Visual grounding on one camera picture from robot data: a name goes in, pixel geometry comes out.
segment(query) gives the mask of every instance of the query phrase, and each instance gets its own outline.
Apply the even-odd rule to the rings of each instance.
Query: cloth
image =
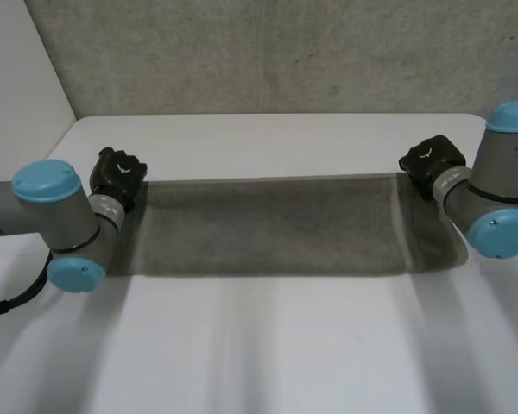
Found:
[[[405,174],[150,182],[110,274],[376,276],[464,263],[462,239]]]

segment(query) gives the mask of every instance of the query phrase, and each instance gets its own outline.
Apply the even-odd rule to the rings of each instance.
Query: black cable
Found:
[[[38,278],[36,278],[33,284],[29,286],[25,292],[17,295],[13,299],[0,301],[0,315],[3,313],[8,313],[12,309],[21,306],[22,304],[26,304],[29,300],[35,298],[35,296],[42,291],[46,285],[46,282],[48,282],[47,270],[50,261],[52,261],[52,252],[48,254],[46,264],[42,268],[41,274],[38,275]]]

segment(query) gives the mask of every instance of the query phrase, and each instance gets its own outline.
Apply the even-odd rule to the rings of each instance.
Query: table surface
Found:
[[[436,134],[471,165],[482,133],[469,115],[98,116],[51,156],[84,181],[106,146],[149,180],[386,173]],[[38,235],[0,238],[0,299],[46,255]],[[321,276],[48,285],[0,316],[0,413],[518,413],[518,258]]]

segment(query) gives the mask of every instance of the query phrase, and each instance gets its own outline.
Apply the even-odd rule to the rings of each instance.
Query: concrete wall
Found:
[[[25,1],[78,117],[518,99],[518,0]]]
[[[75,122],[22,0],[0,0],[0,180],[46,158]]]

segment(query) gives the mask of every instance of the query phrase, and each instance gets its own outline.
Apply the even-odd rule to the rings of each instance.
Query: white wall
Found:
[[[0,0],[0,179],[48,156],[74,122],[23,0]]]

